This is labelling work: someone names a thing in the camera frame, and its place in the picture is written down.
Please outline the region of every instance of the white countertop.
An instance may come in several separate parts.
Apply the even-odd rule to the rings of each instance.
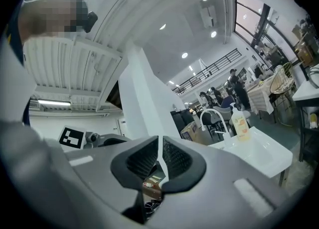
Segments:
[[[309,81],[304,81],[293,96],[294,101],[319,98],[319,89],[316,89]]]
[[[286,170],[293,161],[293,154],[284,146],[258,130],[249,129],[251,140],[239,142],[237,136],[231,137],[233,146],[226,147],[225,141],[209,145],[232,153],[269,178]]]

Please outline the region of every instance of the cardboard box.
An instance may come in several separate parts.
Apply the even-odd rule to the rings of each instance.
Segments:
[[[185,128],[180,132],[180,135],[183,139],[204,144],[201,138],[201,132],[194,121],[185,126]]]

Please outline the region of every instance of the white pillar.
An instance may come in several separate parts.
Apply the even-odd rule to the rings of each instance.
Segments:
[[[203,101],[202,101],[202,99],[201,99],[201,97],[199,96],[199,94],[198,94],[197,91],[195,91],[195,95],[196,95],[196,98],[198,99],[199,103],[202,104]]]
[[[136,137],[159,136],[158,161],[168,180],[167,167],[162,158],[162,137],[180,138],[170,112],[174,110],[173,105],[179,110],[185,109],[185,106],[182,100],[153,74],[141,47],[129,40],[124,56],[127,57],[129,65],[119,78],[119,84],[128,129],[131,135]],[[137,123],[140,123],[139,128],[134,126]]]

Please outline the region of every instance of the bottle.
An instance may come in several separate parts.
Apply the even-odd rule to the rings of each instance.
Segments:
[[[245,119],[245,116],[242,111],[237,110],[234,107],[235,103],[232,103],[233,107],[233,115],[231,116],[231,120],[233,121],[234,127],[237,132],[237,139],[239,141],[247,141],[250,140],[250,132],[248,123]]]

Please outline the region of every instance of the floor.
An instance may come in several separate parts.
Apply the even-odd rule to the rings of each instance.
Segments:
[[[310,166],[307,162],[299,162],[298,160],[300,148],[299,121],[296,109],[287,109],[288,104],[288,101],[284,101],[284,103],[278,105],[278,109],[276,110],[276,123],[274,123],[273,115],[269,115],[267,112],[261,113],[262,119],[259,118],[259,115],[251,113],[251,117],[248,121],[251,126],[255,126],[293,153],[293,162],[289,168],[288,179],[285,185],[287,193],[292,195],[311,182],[316,165],[312,164]],[[213,136],[212,140],[208,131],[202,132],[202,137],[206,145],[219,142],[217,134]],[[277,175],[273,178],[276,183],[279,182],[279,176],[280,175]]]

